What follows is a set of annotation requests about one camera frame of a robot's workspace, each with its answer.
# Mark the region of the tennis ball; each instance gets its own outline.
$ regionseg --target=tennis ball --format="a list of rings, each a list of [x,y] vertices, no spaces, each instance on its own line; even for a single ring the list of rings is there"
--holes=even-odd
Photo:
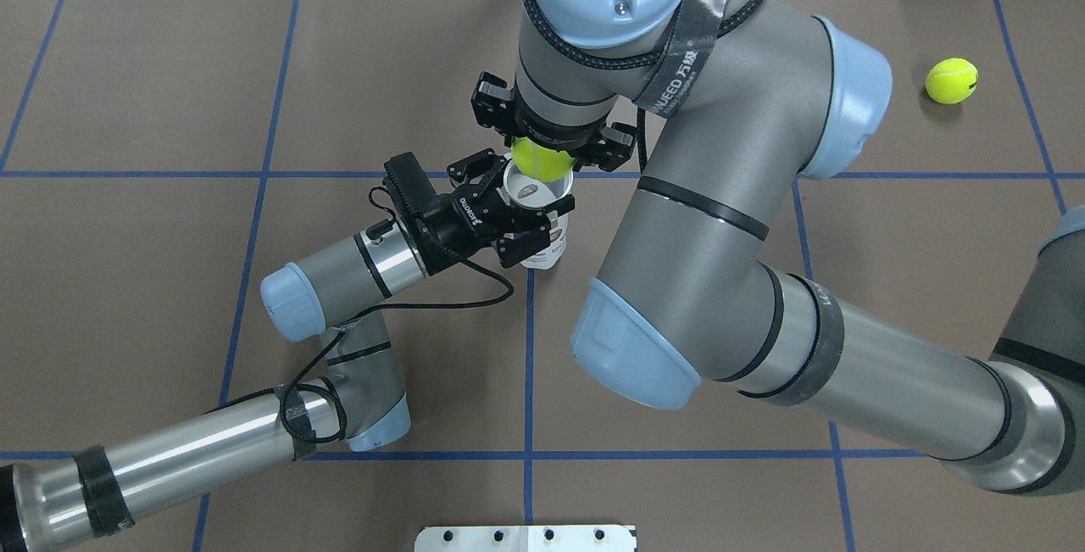
[[[558,181],[573,170],[573,156],[564,151],[547,150],[529,138],[512,139],[512,162],[521,174],[539,181]]]
[[[975,91],[980,72],[963,57],[942,61],[927,74],[927,93],[942,104],[957,104]]]

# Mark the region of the black cable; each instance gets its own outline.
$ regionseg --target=black cable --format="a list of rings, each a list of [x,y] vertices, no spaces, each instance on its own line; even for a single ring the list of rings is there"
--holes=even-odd
[[[225,410],[227,408],[230,408],[231,406],[238,406],[240,402],[248,401],[252,398],[258,398],[258,397],[263,397],[263,396],[270,396],[271,394],[275,394],[275,388],[267,388],[267,389],[256,390],[255,393],[248,394],[247,396],[241,396],[240,398],[233,398],[232,400],[230,400],[228,402],[225,402],[222,406],[220,406],[218,408],[215,408],[213,410],[207,410],[207,412],[204,412],[204,413],[205,414],[209,414],[212,412],[218,412],[218,410]]]
[[[754,11],[763,3],[765,0],[746,0],[745,4],[739,9],[736,14],[731,17],[725,20],[720,24],[718,37],[733,30],[737,26],[740,26],[743,22],[754,14]],[[635,56],[625,57],[601,57],[592,56],[592,54],[586,53],[585,51],[577,49],[576,47],[570,46],[564,39],[558,35],[553,29],[553,25],[548,22],[545,15],[542,15],[542,10],[539,9],[538,0],[523,0],[524,12],[527,14],[527,18],[531,20],[532,24],[535,26],[535,30],[557,50],[562,56],[570,59],[578,64],[588,66],[589,68],[599,68],[602,70],[623,70],[627,68],[639,68],[640,66],[651,66],[659,62],[662,57],[662,49],[654,49],[643,53],[635,54]]]
[[[478,273],[485,274],[485,277],[495,279],[495,281],[500,282],[500,284],[505,286],[505,293],[500,294],[500,296],[498,297],[488,298],[488,300],[477,300],[477,301],[449,301],[448,304],[441,304],[441,301],[435,301],[435,304],[413,304],[413,301],[399,301],[399,304],[394,304],[394,305],[375,305],[375,306],[370,306],[370,308],[363,309],[363,311],[356,313],[356,316],[350,317],[348,321],[344,321],[344,323],[339,324],[339,326],[336,326],[337,329],[340,329],[340,332],[336,333],[334,338],[332,338],[331,343],[328,343],[327,346],[322,348],[320,354],[315,356],[315,358],[312,358],[312,361],[307,363],[305,368],[302,368],[302,371],[298,371],[297,375],[294,375],[294,378],[292,378],[292,381],[288,383],[285,394],[283,394],[283,400],[280,400],[279,402],[279,420],[282,421],[283,429],[285,429],[291,437],[294,437],[294,439],[314,445],[337,441],[346,436],[346,416],[343,410],[342,402],[339,400],[339,396],[330,394],[328,393],[328,390],[324,390],[323,388],[318,386],[302,385],[301,382],[303,378],[305,378],[306,374],[310,372],[310,370],[312,370],[315,367],[317,367],[318,363],[323,361],[326,356],[328,356],[328,354],[330,354],[330,351],[332,351],[333,348],[339,346],[340,342],[343,339],[343,336],[346,335],[347,330],[353,324],[357,323],[357,321],[360,321],[363,317],[370,316],[370,313],[374,313],[376,311],[383,311],[383,309],[477,309],[482,308],[482,306],[492,306],[500,304],[500,301],[508,300],[508,298],[512,297],[512,294],[515,293],[515,288],[514,286],[512,286],[511,282],[509,282],[509,279],[503,278],[500,274],[497,274],[496,271],[485,269],[485,267],[481,267],[476,265],[476,262],[472,262],[471,259],[464,259],[462,262],[465,267],[469,267],[469,269],[476,270],[478,271]],[[318,394],[318,396],[324,398],[326,401],[330,402],[330,405],[335,407],[336,415],[341,415],[340,428],[335,434],[324,437],[314,437],[305,435],[303,433],[298,433],[290,425],[290,422],[286,421],[285,398],[292,393],[292,390],[295,389],[310,390],[314,394]]]
[[[637,133],[634,138],[637,140],[637,165],[642,174],[648,165],[648,138],[644,134],[644,111],[640,107],[637,107]]]
[[[381,208],[383,211],[388,213],[388,215],[392,216],[392,220],[398,223],[395,210],[392,208],[383,207],[383,205],[376,204],[376,201],[373,200],[373,192],[387,193],[387,189],[384,189],[383,185],[376,185],[376,188],[370,189],[369,204],[372,204],[373,207]],[[312,361],[306,363],[306,367],[302,368],[302,371],[298,371],[297,375],[294,375],[294,378],[292,378],[289,385],[286,385],[285,393],[283,394],[282,399],[279,400],[279,421],[282,421],[283,429],[285,429],[291,437],[294,437],[294,439],[306,444],[318,445],[330,441],[337,441],[345,438],[346,427],[347,427],[346,411],[343,409],[343,402],[340,401],[339,394],[334,393],[334,389],[331,386],[331,382],[328,381],[328,378],[321,378],[322,381],[324,381],[326,385],[329,385],[329,389],[332,389],[331,393],[329,393],[329,390],[324,390],[318,386],[302,385],[302,380],[305,378],[306,374],[308,374],[310,370],[317,367],[317,364],[320,363],[322,359],[324,359],[326,356],[328,356],[328,354],[332,351],[333,348],[339,346],[340,342],[343,339],[343,336],[346,335],[348,329],[352,328],[353,324],[356,324],[357,321],[360,321],[363,317],[370,316],[370,313],[374,313],[376,311],[384,311],[384,309],[477,309],[477,308],[483,308],[483,306],[499,305],[501,304],[501,301],[508,300],[509,297],[512,297],[512,294],[515,294],[516,292],[515,286],[512,286],[512,282],[509,282],[508,278],[503,278],[499,273],[496,273],[496,271],[488,270],[485,267],[481,267],[476,265],[476,262],[472,262],[471,259],[464,258],[462,257],[462,255],[456,254],[456,252],[449,249],[449,247],[446,247],[444,244],[442,244],[439,240],[433,235],[433,232],[426,232],[425,235],[426,240],[429,240],[430,243],[433,243],[435,247],[438,247],[438,249],[444,251],[445,255],[449,255],[449,257],[454,259],[460,259],[460,262],[465,267],[469,267],[469,269],[475,270],[477,271],[477,273],[484,274],[484,277],[488,277],[494,279],[494,281],[500,282],[500,284],[505,286],[505,293],[500,294],[500,296],[498,297],[489,297],[487,298],[487,300],[476,300],[476,301],[398,301],[398,304],[392,304],[392,305],[373,305],[370,306],[370,308],[363,309],[363,311],[356,313],[356,316],[350,317],[350,319],[348,319],[347,321],[343,321],[343,323],[334,326],[334,329],[339,330],[339,333],[336,333],[334,338],[332,338],[332,341],[330,341],[330,343],[328,343],[324,348],[321,348],[320,354],[315,356]],[[291,426],[290,422],[286,421],[285,400],[286,397],[289,397],[290,394],[293,393],[295,389],[310,390],[314,394],[318,394],[318,396],[324,398],[327,402],[330,402],[330,405],[332,405],[335,408],[335,413],[336,416],[339,416],[339,422],[340,422],[339,431],[336,431],[335,434],[324,437],[314,437],[303,433],[298,433],[293,428],[293,426]]]

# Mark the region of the blue grid line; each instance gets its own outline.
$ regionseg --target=blue grid line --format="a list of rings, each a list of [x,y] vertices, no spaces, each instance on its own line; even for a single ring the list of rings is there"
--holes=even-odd
[[[1046,180],[1047,174],[844,172],[841,180]]]
[[[207,525],[207,509],[210,505],[210,493],[200,498],[200,513],[196,514],[196,532],[192,537],[192,552],[203,549],[203,531]]]
[[[443,170],[427,170],[426,177],[442,180],[448,175]],[[636,178],[636,174],[577,174],[582,180],[602,180],[602,178]],[[2,170],[0,177],[11,178],[165,178],[166,180],[183,180],[183,178],[261,178],[263,170]],[[268,170],[271,180],[321,180],[321,178],[366,178],[380,180],[384,170]],[[1050,174],[942,174],[942,172],[908,172],[908,170],[856,170],[856,172],[839,174],[839,180],[1049,180]],[[1085,180],[1085,174],[1054,174],[1058,180]]]
[[[803,197],[799,181],[791,183],[791,200],[795,207],[795,222],[799,227],[799,246],[803,251],[803,269],[806,278],[814,279],[814,262],[810,259],[809,240],[806,236],[806,215],[803,214]],[[829,440],[832,442],[832,464],[837,471],[837,495],[840,497],[840,516],[844,524],[844,543],[847,552],[855,552],[855,531],[852,528],[852,505],[847,500],[847,480],[844,479],[844,459],[840,450],[837,424],[829,422]]]
[[[4,170],[0,177],[12,178],[103,178],[103,180],[218,180],[218,178],[259,178],[259,170]]]
[[[1055,202],[1059,205],[1059,211],[1067,215],[1067,204],[1062,201],[1062,190],[1059,189],[1059,180],[1055,175],[1055,166],[1051,165],[1051,157],[1047,151],[1047,143],[1044,142],[1043,132],[1039,130],[1039,123],[1036,119],[1036,112],[1032,107],[1032,100],[1029,97],[1029,89],[1024,86],[1024,77],[1021,76],[1021,68],[1017,62],[1017,54],[1013,53],[1013,43],[1010,41],[1010,31],[1006,27],[1006,15],[1003,13],[1000,0],[994,0],[995,13],[998,15],[998,27],[1003,30],[1003,42],[1006,43],[1006,53],[1010,56],[1010,66],[1013,68],[1013,76],[1018,81],[1018,89],[1021,91],[1021,99],[1024,101],[1025,111],[1029,112],[1029,123],[1032,124],[1032,131],[1036,136],[1036,145],[1039,146],[1039,155],[1044,158],[1044,167],[1047,169],[1047,178],[1051,181],[1051,190],[1055,193]]]
[[[238,305],[233,312],[233,328],[230,331],[230,344],[227,348],[226,363],[222,368],[222,386],[218,394],[218,405],[224,406],[230,396],[230,381],[233,377],[233,359],[238,354],[238,339],[241,336],[241,316],[245,309],[245,297],[248,294],[248,277],[253,270],[253,254],[256,251],[256,236],[260,230],[260,216],[264,213],[264,195],[267,193],[268,174],[271,170],[271,155],[275,154],[276,130],[279,127],[279,108],[282,105],[282,92],[286,86],[286,69],[290,66],[290,49],[294,42],[294,26],[297,23],[297,7],[301,0],[293,0],[290,9],[290,23],[286,25],[286,42],[283,43],[282,63],[279,66],[279,84],[276,86],[275,103],[271,106],[271,123],[268,126],[267,145],[264,147],[264,162],[260,166],[260,184],[256,188],[256,202],[253,205],[253,223],[248,228],[248,243],[245,247],[245,261],[241,269],[241,285],[238,290]],[[192,549],[199,551],[203,547],[204,526],[207,522],[206,506],[209,496],[204,496],[196,518],[195,532],[192,536]]]
[[[535,522],[535,270],[527,269],[524,351],[524,524]]]
[[[855,529],[852,527],[852,504],[847,500],[847,480],[844,479],[844,458],[840,452],[840,434],[833,421],[829,422],[829,439],[832,440],[832,465],[837,471],[840,514],[844,521],[844,545],[847,547],[847,552],[855,552]]]
[[[73,451],[13,450],[0,451],[0,461],[65,461]],[[797,450],[532,450],[536,461],[748,461],[789,459],[833,459],[834,451],[826,449]],[[895,448],[841,449],[843,459],[922,459],[922,452]],[[518,461],[527,457],[520,450],[463,450],[463,451],[398,451],[398,452],[318,452],[306,461],[398,463],[425,461]]]
[[[416,461],[523,461],[519,450],[463,450],[417,452],[318,452],[306,461],[416,462]]]
[[[23,88],[23,98],[20,99],[15,116],[11,120],[11,130],[8,130],[8,140],[3,143],[3,153],[0,154],[0,174],[3,172],[4,166],[8,166],[11,147],[15,145],[15,134],[18,134],[20,123],[23,123],[23,113],[26,111],[26,104],[30,101],[30,92],[34,91],[34,84],[38,81],[38,70],[41,69],[41,63],[46,61],[46,51],[49,50],[49,42],[53,38],[53,30],[56,29],[56,23],[60,21],[61,9],[63,7],[64,0],[56,0],[56,5],[53,8],[53,16],[49,20],[46,36],[41,39],[41,47],[38,49],[38,56],[34,59],[30,77],[26,80],[26,88]]]
[[[825,449],[800,450],[536,450],[535,461],[748,461],[831,459]]]
[[[62,461],[72,459],[74,452],[64,450],[4,450],[0,460],[4,461]]]

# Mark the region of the black tape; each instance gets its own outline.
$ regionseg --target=black tape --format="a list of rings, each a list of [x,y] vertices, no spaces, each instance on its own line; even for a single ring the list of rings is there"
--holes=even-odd
[[[814,397],[821,390],[832,374],[837,371],[841,355],[844,352],[844,316],[840,311],[840,305],[835,297],[809,279],[795,277],[791,278],[802,282],[806,291],[814,298],[815,312],[817,312],[817,332],[814,335],[814,348],[806,358],[806,363],[799,368],[799,372],[791,377],[791,381],[776,390],[768,390],[767,394],[749,394],[740,390],[739,394],[748,398],[763,398],[776,406],[795,406],[799,402]]]
[[[662,118],[675,115],[709,62],[726,9],[727,0],[681,0],[663,53],[634,101],[637,107]]]
[[[360,351],[353,351],[352,354],[333,356],[332,359],[328,360],[328,365],[339,365],[339,363],[345,363],[348,361],[354,361],[356,359],[361,359],[363,358],[363,356],[371,356],[373,354],[379,354],[380,351],[387,350],[387,348],[392,348],[391,342],[375,344],[375,346],[369,348],[361,348]]]
[[[761,344],[761,350],[754,356],[753,361],[749,362],[746,367],[742,370],[737,371],[735,375],[728,375],[727,378],[717,378],[717,383],[732,383],[738,381],[738,378],[744,378],[752,371],[757,370],[761,363],[765,362],[768,354],[773,351],[773,347],[776,346],[776,339],[780,336],[780,326],[783,323],[783,288],[780,286],[780,279],[776,277],[776,273],[770,267],[761,265],[765,271],[768,273],[768,279],[773,283],[773,324],[768,329],[768,336],[765,336],[765,341]]]
[[[15,466],[4,465],[0,467],[0,550],[3,552],[27,552],[17,499]]]
[[[376,282],[376,288],[381,291],[382,296],[392,297],[392,292],[388,292],[388,286],[384,284],[384,279],[381,278],[381,271],[376,270],[376,265],[373,262],[372,255],[369,255],[369,249],[366,247],[366,240],[361,235],[361,232],[354,235],[354,243],[357,244],[361,258],[366,259],[366,267],[369,269],[369,274],[373,278],[373,282]]]
[[[640,180],[637,181],[637,189],[643,189],[644,192],[656,193],[659,196],[668,197],[668,200],[685,204],[687,207],[697,208],[698,211],[702,211],[706,216],[713,216],[717,220],[731,223],[732,227],[748,232],[756,240],[765,240],[768,236],[767,224],[758,222],[737,208],[728,207],[723,202],[713,201],[709,196],[700,195],[700,193],[673,182],[658,180],[655,177],[640,177]]]
[[[1025,363],[1047,374],[1058,375],[1071,383],[1085,386],[1085,363],[1058,356],[1052,351],[1045,351],[1043,348],[1033,347],[1031,344],[1018,343],[1009,338],[999,338],[995,344],[994,355],[1006,356],[1006,358]]]
[[[113,466],[105,457],[105,448],[93,445],[78,451],[72,459],[79,472],[82,501],[87,505],[87,517],[94,537],[112,536],[133,526],[136,521],[128,512],[128,504],[113,475]]]
[[[298,389],[291,389],[290,395],[283,398],[285,390],[286,388],[283,386],[276,387],[275,395],[279,398],[279,401],[286,405],[286,421],[290,423],[291,428],[299,434],[315,437],[317,433],[309,421],[309,410],[305,408],[305,400],[303,400],[302,394],[298,393]],[[317,445],[299,440],[294,436],[291,436],[291,439],[294,440],[294,461],[301,461],[317,451]]]

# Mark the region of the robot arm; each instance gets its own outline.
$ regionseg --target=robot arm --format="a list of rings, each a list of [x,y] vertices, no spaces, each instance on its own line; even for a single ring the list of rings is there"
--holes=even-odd
[[[0,548],[46,552],[112,536],[145,516],[200,497],[316,446],[295,432],[343,439],[355,451],[395,441],[410,427],[403,374],[382,313],[365,317],[328,356],[329,373],[296,389],[276,387],[123,445],[73,459],[0,467]]]
[[[611,1],[525,0],[514,97],[529,107],[514,115],[521,134],[573,153],[576,143],[537,132],[585,131],[589,118],[598,126],[616,95],[671,115],[574,332],[585,370],[654,408],[680,408],[701,378],[805,405],[999,492],[1085,487],[1073,425],[1085,414],[1081,284],[1064,281],[1082,278],[1085,239],[1065,234],[1046,247],[1004,332],[1011,341],[991,363],[760,265],[796,175],[832,177],[876,130],[891,91],[888,63],[827,20],[771,0],[713,41],[705,61],[698,41],[676,38],[689,7],[719,0],[671,0],[673,15],[663,18],[638,11],[653,0]],[[749,0],[723,4],[726,23]],[[664,53],[648,68],[588,66],[548,28],[596,59],[677,49],[697,52],[701,64],[668,72]],[[687,98],[661,105],[668,93]],[[1077,209],[1064,223],[1076,220],[1080,230],[1083,216]]]

